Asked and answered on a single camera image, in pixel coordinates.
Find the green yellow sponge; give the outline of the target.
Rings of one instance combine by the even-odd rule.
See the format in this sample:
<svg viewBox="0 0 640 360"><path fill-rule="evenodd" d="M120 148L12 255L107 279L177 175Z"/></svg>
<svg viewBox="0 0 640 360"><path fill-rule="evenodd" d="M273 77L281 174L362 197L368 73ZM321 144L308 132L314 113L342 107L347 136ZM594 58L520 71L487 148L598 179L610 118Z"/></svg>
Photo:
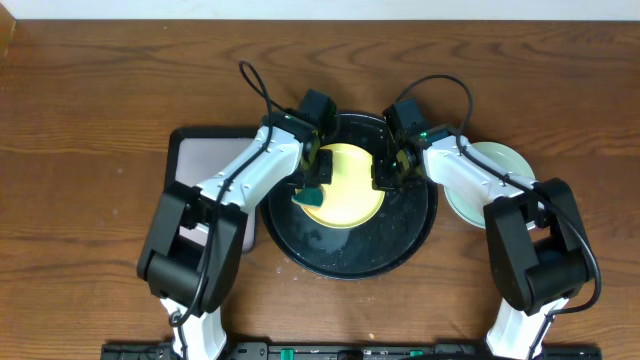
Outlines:
<svg viewBox="0 0 640 360"><path fill-rule="evenodd" d="M324 192L319 186L305 186L295 191L291 201L301 207L320 208L324 202Z"/></svg>

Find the yellow plate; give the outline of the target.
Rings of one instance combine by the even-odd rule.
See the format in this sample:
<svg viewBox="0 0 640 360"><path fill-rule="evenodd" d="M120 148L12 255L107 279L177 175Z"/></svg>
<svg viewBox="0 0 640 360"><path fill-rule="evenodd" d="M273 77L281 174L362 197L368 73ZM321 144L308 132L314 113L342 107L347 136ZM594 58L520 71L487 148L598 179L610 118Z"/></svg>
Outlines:
<svg viewBox="0 0 640 360"><path fill-rule="evenodd" d="M372 155L346 143L322 147L333 152L330 184L319 185L324 192L320 208L301 207L316 223L334 229L349 229L371 219L381 208L385 192L372 188Z"/></svg>

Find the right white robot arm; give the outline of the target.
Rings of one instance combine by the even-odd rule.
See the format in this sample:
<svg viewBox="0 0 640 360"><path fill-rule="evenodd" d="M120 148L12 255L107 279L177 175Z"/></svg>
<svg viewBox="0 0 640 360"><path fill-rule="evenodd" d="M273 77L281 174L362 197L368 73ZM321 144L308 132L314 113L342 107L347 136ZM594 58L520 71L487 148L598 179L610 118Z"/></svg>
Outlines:
<svg viewBox="0 0 640 360"><path fill-rule="evenodd" d="M482 211L494 284L502 297L486 336L492 355L534 359L561 314L592 307L601 273L570 187L506 170L445 126L388 128L391 145L372 167L373 184L393 189L421 176L457 191Z"/></svg>

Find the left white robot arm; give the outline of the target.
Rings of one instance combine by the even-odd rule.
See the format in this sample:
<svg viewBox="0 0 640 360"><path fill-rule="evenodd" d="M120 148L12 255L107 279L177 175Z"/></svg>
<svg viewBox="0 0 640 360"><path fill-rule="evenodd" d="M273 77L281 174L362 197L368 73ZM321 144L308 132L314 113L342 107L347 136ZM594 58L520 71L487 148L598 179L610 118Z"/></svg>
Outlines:
<svg viewBox="0 0 640 360"><path fill-rule="evenodd" d="M321 142L340 117L270 113L255 139L215 176L174 182L160 196L137 275L160 298L182 359L216 359L227 335L221 305L238 273L246 223L260 201L292 175L328 184L332 157Z"/></svg>

